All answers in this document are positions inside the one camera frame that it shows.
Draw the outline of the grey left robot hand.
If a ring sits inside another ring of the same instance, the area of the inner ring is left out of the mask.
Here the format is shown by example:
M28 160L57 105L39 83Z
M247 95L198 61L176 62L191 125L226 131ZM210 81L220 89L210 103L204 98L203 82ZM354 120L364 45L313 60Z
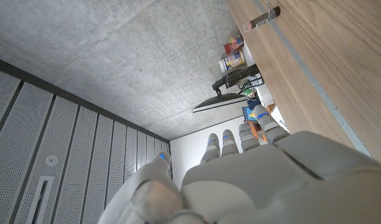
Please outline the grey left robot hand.
M267 143L239 126L210 134L177 187L160 152L124 183L100 223L381 223L381 163L339 142L290 134L254 108Z

